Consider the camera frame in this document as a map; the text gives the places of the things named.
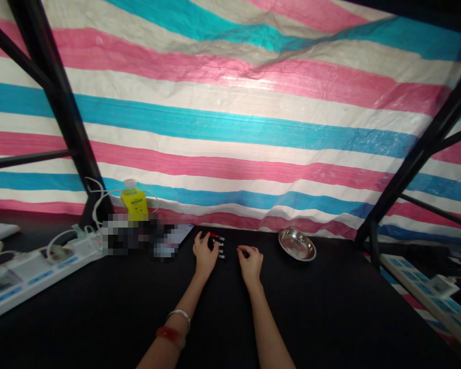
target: red bracelet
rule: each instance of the red bracelet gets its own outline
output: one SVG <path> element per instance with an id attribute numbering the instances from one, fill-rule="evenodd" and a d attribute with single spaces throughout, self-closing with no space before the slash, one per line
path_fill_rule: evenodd
<path id="1" fill-rule="evenodd" d="M 179 334 L 177 330 L 162 326 L 155 333 L 156 337 L 165 337 L 173 341 L 181 350 L 186 346 L 186 340 Z"/>

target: silver bracelet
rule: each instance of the silver bracelet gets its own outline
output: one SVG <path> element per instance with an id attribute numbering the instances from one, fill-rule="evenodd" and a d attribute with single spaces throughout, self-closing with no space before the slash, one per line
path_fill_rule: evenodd
<path id="1" fill-rule="evenodd" d="M 169 319 L 169 317 L 173 314 L 181 314 L 183 317 L 186 318 L 186 320 L 188 321 L 188 332 L 190 331 L 190 328 L 191 328 L 191 318 L 190 316 L 188 315 L 188 313 L 186 311 L 183 311 L 181 309 L 176 309 L 176 310 L 172 310 L 168 315 L 167 315 L 167 318 L 165 319 L 166 321 Z"/>

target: forearm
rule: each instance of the forearm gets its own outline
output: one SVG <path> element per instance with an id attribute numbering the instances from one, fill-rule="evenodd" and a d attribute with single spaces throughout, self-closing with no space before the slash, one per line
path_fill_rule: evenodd
<path id="1" fill-rule="evenodd" d="M 188 313 L 190 318 L 193 318 L 196 305 L 200 299 L 201 292 L 205 286 L 208 277 L 200 274 L 195 274 L 190 285 L 186 289 L 183 297 L 179 300 L 176 309 L 181 309 Z M 172 314 L 165 326 L 170 327 L 186 338 L 188 334 L 188 321 L 181 314 Z M 175 343 L 163 337 L 157 337 L 150 346 L 147 353 L 144 355 L 138 369 L 172 369 L 176 364 L 181 354 L 181 349 Z"/>
<path id="2" fill-rule="evenodd" d="M 249 287 L 248 291 L 253 308 L 253 322 L 260 368 L 295 368 L 271 314 L 263 286 L 256 284 Z"/>

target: hand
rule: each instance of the hand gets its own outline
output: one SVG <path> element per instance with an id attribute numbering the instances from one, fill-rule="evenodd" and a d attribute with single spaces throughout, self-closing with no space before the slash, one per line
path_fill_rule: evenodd
<path id="1" fill-rule="evenodd" d="M 243 251 L 249 254 L 247 259 L 244 257 Z M 263 255 L 260 254 L 257 248 L 244 245 L 238 246 L 237 253 L 239 255 L 239 263 L 241 264 L 242 278 L 244 279 L 244 283 L 246 283 L 247 289 L 259 286 L 261 284 L 260 272 Z"/>
<path id="2" fill-rule="evenodd" d="M 196 256 L 196 272 L 195 275 L 208 278 L 214 269 L 215 262 L 219 257 L 219 246 L 218 242 L 214 243 L 214 249 L 210 251 L 208 248 L 208 238 L 210 232 L 205 235 L 205 238 L 200 240 L 201 231 L 195 237 L 195 243 L 193 244 L 193 254 Z"/>

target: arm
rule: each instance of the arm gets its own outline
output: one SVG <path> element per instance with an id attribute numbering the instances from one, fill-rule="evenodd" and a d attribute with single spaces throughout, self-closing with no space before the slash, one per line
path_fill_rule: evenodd
<path id="1" fill-rule="evenodd" d="M 247 251 L 246 259 L 242 251 Z M 256 346 L 261 369 L 289 369 L 295 368 L 294 362 L 280 336 L 271 310 L 266 301 L 265 291 L 260 282 L 261 264 L 263 255 L 257 248 L 239 246 L 239 263 L 241 264 L 242 277 L 246 283 L 251 306 L 253 308 L 253 322 L 255 324 Z"/>
<path id="2" fill-rule="evenodd" d="M 185 311 L 190 318 L 193 318 L 201 291 L 214 269 L 215 262 L 219 256 L 218 243 L 214 244 L 212 251 L 208 248 L 210 233 L 207 233 L 201 241 L 200 236 L 201 231 L 196 235 L 195 243 L 193 244 L 193 253 L 196 256 L 195 275 L 176 306 L 176 309 Z M 188 321 L 181 314 L 172 314 L 165 323 L 165 326 L 176 330 L 184 338 L 188 334 Z M 157 337 L 138 364 L 137 369 L 175 368 L 180 354 L 181 349 L 174 342 L 163 337 Z"/>

